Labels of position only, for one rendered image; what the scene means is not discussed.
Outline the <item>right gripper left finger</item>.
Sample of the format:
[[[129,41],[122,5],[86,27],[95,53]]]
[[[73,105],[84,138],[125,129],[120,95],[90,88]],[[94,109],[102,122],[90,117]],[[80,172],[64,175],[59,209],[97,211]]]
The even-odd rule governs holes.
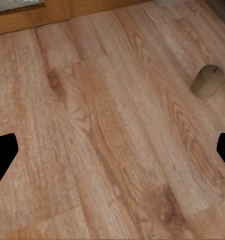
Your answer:
[[[14,133],[0,136],[0,181],[18,152],[18,141]]]

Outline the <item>pillar candle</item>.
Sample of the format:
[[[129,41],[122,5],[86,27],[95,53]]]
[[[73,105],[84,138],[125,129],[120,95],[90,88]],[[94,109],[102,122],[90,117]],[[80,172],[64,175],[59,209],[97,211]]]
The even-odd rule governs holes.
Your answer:
[[[193,94],[200,98],[209,98],[225,79],[224,71],[217,65],[201,68],[191,85]]]

